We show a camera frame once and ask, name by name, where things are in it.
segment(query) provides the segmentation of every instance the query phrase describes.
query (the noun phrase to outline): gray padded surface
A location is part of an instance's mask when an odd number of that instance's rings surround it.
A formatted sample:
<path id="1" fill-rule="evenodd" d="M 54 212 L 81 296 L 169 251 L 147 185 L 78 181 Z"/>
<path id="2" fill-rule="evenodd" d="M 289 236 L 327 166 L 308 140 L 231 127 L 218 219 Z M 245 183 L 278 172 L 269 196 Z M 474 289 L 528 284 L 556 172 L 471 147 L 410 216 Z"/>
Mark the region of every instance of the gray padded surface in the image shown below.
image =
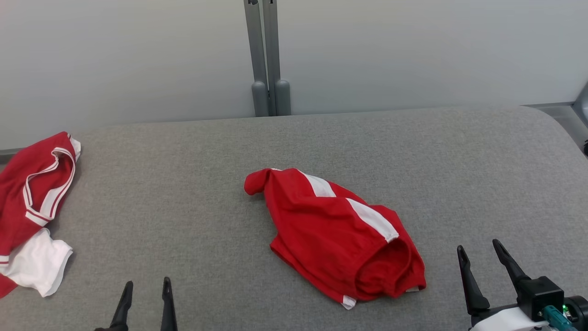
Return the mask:
<path id="1" fill-rule="evenodd" d="M 0 300 L 2 330 L 106 327 L 127 280 L 131 330 L 159 330 L 164 276 L 180 330 L 467 330 L 456 246 L 494 306 L 515 292 L 499 238 L 531 276 L 588 297 L 588 163 L 564 129 L 531 108 L 441 108 L 139 124 L 74 136 L 76 180 L 55 239 L 74 249 L 43 299 Z M 260 168 L 297 167 L 397 211 L 428 287 L 345 310 L 269 249 L 276 234 Z"/>

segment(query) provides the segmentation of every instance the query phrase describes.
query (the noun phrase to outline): metal frame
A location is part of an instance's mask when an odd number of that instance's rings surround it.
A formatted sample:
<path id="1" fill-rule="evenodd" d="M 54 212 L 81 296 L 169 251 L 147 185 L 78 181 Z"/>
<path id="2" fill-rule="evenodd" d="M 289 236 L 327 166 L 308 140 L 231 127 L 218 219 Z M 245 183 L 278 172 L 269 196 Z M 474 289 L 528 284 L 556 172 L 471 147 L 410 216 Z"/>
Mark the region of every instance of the metal frame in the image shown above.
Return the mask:
<path id="1" fill-rule="evenodd" d="M 255 116 L 269 116 L 268 76 L 266 75 L 265 56 L 263 50 L 263 33 L 258 0 L 243 0 L 245 6 L 245 21 L 249 35 L 249 50 L 253 65 L 253 79 L 251 85 Z"/>
<path id="2" fill-rule="evenodd" d="M 550 104 L 529 104 L 529 105 L 521 105 L 521 106 L 541 109 L 541 108 L 571 106 L 573 104 L 574 104 L 573 102 L 552 102 Z"/>
<path id="3" fill-rule="evenodd" d="M 578 99 L 572 105 L 572 109 L 580 117 L 584 125 L 588 127 L 588 84 L 584 86 Z"/>
<path id="4" fill-rule="evenodd" d="M 268 62 L 269 115 L 290 115 L 290 83 L 280 78 L 277 0 L 263 0 L 263 26 Z"/>
<path id="5" fill-rule="evenodd" d="M 10 150 L 0 150 L 0 164 L 6 164 L 22 148 L 12 148 Z"/>

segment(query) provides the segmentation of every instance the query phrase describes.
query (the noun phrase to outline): robotic arm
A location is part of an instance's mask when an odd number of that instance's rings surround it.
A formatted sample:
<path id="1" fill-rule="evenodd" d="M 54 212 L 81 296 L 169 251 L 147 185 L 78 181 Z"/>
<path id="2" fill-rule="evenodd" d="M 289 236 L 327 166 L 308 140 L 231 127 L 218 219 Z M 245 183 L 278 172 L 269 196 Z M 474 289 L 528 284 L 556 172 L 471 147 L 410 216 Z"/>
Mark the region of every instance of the robotic arm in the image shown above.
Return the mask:
<path id="1" fill-rule="evenodd" d="M 472 275 L 465 249 L 458 246 L 457 259 L 467 313 L 472 317 L 470 331 L 588 331 L 586 299 L 581 296 L 564 297 L 563 290 L 545 276 L 531 279 L 498 239 L 492 240 L 492 244 L 509 273 L 517 293 L 517 303 L 490 308 Z"/>
<path id="2" fill-rule="evenodd" d="M 178 331 L 178 324 L 176 323 L 176 309 L 173 305 L 172 282 L 168 277 L 163 279 L 163 291 L 161 294 L 163 299 L 163 316 L 161 318 L 161 331 Z M 109 328 L 103 329 L 101 327 L 94 331 L 128 331 L 129 327 L 126 325 L 126 317 L 133 300 L 133 282 L 128 281 L 125 289 L 122 291 L 121 300 L 118 302 L 114 317 Z"/>

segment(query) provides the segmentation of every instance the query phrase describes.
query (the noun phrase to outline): white trim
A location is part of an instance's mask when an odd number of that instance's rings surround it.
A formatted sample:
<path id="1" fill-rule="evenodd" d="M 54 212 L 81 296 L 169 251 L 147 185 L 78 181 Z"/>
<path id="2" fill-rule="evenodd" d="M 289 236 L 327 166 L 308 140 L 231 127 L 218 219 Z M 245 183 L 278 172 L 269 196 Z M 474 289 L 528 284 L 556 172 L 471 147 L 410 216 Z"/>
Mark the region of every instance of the white trim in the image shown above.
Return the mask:
<path id="1" fill-rule="evenodd" d="M 50 288 L 44 290 L 44 292 L 42 292 L 42 289 L 38 289 L 42 297 L 53 295 L 57 291 L 59 285 L 61 285 L 61 281 L 64 279 L 65 265 L 67 264 L 69 257 L 74 252 L 72 248 L 62 240 L 55 240 L 54 245 L 56 241 L 61 241 L 63 243 L 61 247 L 61 252 L 59 254 L 56 254 L 56 256 L 54 257 L 54 265 L 59 265 L 59 269 L 57 270 L 55 277 L 50 276 L 48 279 L 49 281 L 53 281 Z"/>
<path id="2" fill-rule="evenodd" d="M 351 204 L 351 208 L 358 214 L 359 218 L 362 219 L 366 224 L 373 227 L 379 234 L 386 239 L 389 243 L 390 241 L 398 238 L 398 232 L 387 219 L 385 219 L 380 213 L 371 209 L 370 207 L 359 203 L 355 200 L 350 198 L 346 198 Z"/>
<path id="3" fill-rule="evenodd" d="M 57 160 L 57 157 L 55 157 L 55 162 L 53 162 L 53 164 L 51 164 L 49 167 L 41 170 L 41 172 L 34 173 L 34 174 L 28 175 L 26 177 L 25 187 L 24 187 L 24 190 L 25 190 L 25 203 L 28 202 L 28 205 L 29 206 L 32 206 L 33 205 L 31 188 L 29 187 L 29 180 L 35 178 L 37 175 L 48 173 L 50 171 L 53 171 L 53 170 L 57 169 L 57 166 L 58 165 L 59 165 L 59 161 Z"/>
<path id="4" fill-rule="evenodd" d="M 32 194 L 31 194 L 31 188 L 29 186 L 29 181 L 39 174 L 47 173 L 49 171 L 57 169 L 57 167 L 59 165 L 58 153 L 65 154 L 65 155 L 69 156 L 69 158 L 72 160 L 72 170 L 69 173 L 69 178 L 65 182 L 64 185 L 49 190 L 49 192 L 47 192 L 47 194 L 45 195 L 45 198 L 43 199 L 43 203 L 41 204 L 40 210 L 36 211 L 32 208 L 33 201 L 32 201 Z M 75 162 L 77 160 L 76 158 L 74 158 L 72 156 L 72 154 L 68 150 L 61 148 L 61 147 L 55 147 L 51 151 L 51 154 L 55 157 L 55 162 L 52 165 L 50 165 L 48 168 L 42 170 L 41 172 L 27 176 L 26 181 L 25 181 L 25 185 L 23 188 L 23 195 L 24 195 L 25 205 L 26 205 L 26 209 L 27 209 L 26 216 L 27 216 L 27 218 L 29 218 L 30 220 L 32 220 L 33 222 L 35 222 L 41 226 L 45 226 L 45 225 L 42 225 L 43 222 L 45 224 L 47 224 L 47 222 L 48 222 L 44 219 L 51 221 L 55 217 L 55 213 L 57 211 L 56 206 L 61 201 L 61 198 L 64 197 L 69 186 L 71 185 L 72 179 L 74 178 Z"/>
<path id="5" fill-rule="evenodd" d="M 336 197 L 335 192 L 333 192 L 333 189 L 331 188 L 328 181 L 319 177 L 307 175 L 302 171 L 300 171 L 300 173 L 306 177 L 317 197 Z"/>
<path id="6" fill-rule="evenodd" d="M 75 160 L 77 162 L 79 159 L 79 155 L 82 153 L 82 144 L 76 139 L 73 139 L 69 134 L 68 137 L 69 142 L 72 143 L 73 152 L 75 153 Z"/>
<path id="7" fill-rule="evenodd" d="M 47 225 L 47 223 L 49 223 L 48 221 L 46 221 L 36 215 L 31 214 L 31 212 L 29 212 L 29 211 L 26 212 L 25 217 L 30 219 L 31 221 L 35 222 L 36 224 L 40 225 L 41 227 L 43 227 L 43 226 Z"/>
<path id="8" fill-rule="evenodd" d="M 343 302 L 341 303 L 341 305 L 343 305 L 343 307 L 345 307 L 345 309 L 349 310 L 349 309 L 355 307 L 356 302 L 357 302 L 357 300 L 355 300 L 354 298 L 352 298 L 350 296 L 343 296 Z"/>

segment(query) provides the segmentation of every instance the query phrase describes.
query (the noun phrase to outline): teal connector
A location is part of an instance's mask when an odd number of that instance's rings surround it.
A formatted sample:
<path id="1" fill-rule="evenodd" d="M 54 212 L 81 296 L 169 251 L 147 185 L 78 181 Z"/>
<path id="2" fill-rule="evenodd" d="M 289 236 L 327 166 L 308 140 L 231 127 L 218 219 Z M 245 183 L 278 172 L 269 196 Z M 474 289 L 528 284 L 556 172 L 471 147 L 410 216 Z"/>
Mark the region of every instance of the teal connector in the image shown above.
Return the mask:
<path id="1" fill-rule="evenodd" d="M 559 331 L 578 331 L 554 306 L 546 306 L 543 308 L 543 318 L 549 322 L 551 327 L 555 327 Z"/>

